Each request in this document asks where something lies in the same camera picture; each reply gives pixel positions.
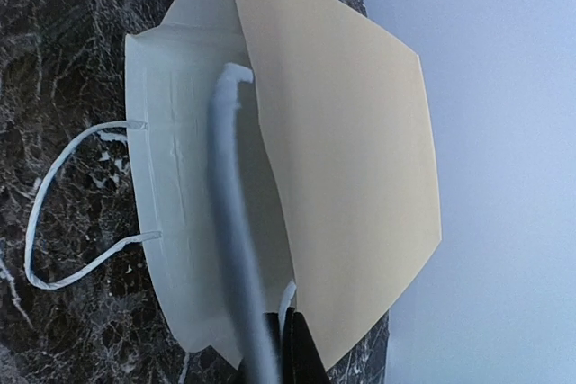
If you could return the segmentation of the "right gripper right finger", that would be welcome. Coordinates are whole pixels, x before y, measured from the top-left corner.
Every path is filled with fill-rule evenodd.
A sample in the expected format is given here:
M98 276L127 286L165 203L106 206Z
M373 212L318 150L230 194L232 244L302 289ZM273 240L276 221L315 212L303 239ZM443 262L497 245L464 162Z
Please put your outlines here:
M281 336L282 383L329 384L304 315L289 307Z

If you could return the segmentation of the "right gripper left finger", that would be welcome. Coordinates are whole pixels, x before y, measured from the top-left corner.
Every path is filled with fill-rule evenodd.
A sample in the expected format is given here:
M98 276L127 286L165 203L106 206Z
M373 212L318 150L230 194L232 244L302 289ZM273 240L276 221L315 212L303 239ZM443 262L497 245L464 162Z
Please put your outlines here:
M242 360L236 383L282 383L279 316L266 312L244 320L237 330Z

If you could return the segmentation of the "brown paper bag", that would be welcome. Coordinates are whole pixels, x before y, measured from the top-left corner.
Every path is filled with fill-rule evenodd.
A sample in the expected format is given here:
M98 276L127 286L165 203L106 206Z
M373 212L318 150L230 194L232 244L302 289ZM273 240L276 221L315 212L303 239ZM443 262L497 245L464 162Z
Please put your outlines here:
M189 353L234 366L249 317L301 312L327 371L415 279L442 237L419 56L338 0L174 0L125 38L123 120L139 233L53 282L36 226L73 138L36 193L29 283L58 290L140 243Z

